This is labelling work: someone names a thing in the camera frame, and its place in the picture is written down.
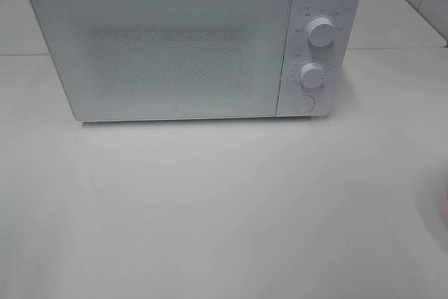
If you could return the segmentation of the round white door button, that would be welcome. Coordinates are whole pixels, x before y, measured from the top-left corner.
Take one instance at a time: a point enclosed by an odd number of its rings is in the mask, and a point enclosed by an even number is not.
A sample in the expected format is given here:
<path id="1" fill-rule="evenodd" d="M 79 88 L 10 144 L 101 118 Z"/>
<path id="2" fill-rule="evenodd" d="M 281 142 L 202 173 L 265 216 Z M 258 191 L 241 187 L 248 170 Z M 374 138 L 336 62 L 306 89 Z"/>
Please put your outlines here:
<path id="1" fill-rule="evenodd" d="M 300 95 L 293 103 L 294 109 L 301 116 L 308 116 L 315 106 L 315 99 L 310 95 Z"/>

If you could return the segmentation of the white microwave door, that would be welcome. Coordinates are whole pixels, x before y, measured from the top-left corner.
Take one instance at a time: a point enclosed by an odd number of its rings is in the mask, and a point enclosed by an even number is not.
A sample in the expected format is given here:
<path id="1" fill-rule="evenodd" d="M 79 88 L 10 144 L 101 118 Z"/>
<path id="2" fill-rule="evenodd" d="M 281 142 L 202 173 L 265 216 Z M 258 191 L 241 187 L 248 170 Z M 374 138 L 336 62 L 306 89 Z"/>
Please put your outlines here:
<path id="1" fill-rule="evenodd" d="M 76 120 L 271 117 L 290 0 L 30 0 Z"/>

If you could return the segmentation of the lower white timer knob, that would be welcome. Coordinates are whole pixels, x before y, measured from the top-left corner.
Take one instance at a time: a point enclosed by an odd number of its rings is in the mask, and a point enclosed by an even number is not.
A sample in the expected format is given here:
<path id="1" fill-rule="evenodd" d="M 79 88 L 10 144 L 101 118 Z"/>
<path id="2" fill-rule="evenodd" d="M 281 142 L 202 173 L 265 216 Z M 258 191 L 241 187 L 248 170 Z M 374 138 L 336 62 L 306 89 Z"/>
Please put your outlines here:
<path id="1" fill-rule="evenodd" d="M 298 71 L 300 83 L 306 89 L 315 89 L 321 86 L 325 75 L 324 68 L 316 62 L 307 63 Z"/>

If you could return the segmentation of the upper white power knob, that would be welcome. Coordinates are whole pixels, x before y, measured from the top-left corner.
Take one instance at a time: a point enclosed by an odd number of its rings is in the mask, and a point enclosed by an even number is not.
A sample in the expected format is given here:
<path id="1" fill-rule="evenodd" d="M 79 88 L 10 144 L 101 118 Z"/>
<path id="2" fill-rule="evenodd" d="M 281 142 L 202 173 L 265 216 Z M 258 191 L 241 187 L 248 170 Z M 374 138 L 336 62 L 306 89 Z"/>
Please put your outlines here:
<path id="1" fill-rule="evenodd" d="M 308 42 L 317 48 L 330 45 L 337 31 L 336 21 L 328 15 L 316 15 L 305 25 Z"/>

